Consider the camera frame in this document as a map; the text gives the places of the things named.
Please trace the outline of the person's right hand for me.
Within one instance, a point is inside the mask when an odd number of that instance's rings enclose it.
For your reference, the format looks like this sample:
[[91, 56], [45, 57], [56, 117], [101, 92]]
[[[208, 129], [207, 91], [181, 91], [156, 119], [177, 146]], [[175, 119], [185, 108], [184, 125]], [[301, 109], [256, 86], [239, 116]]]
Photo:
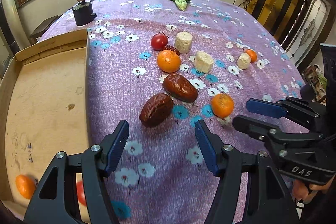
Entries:
[[310, 184], [309, 186], [306, 186], [300, 180], [294, 180], [293, 188], [292, 188], [292, 196], [297, 201], [303, 200], [303, 203], [309, 203], [316, 196], [316, 194], [318, 192], [327, 193], [327, 191], [329, 190], [329, 187], [331, 186], [333, 180], [334, 180], [334, 176], [325, 185]]

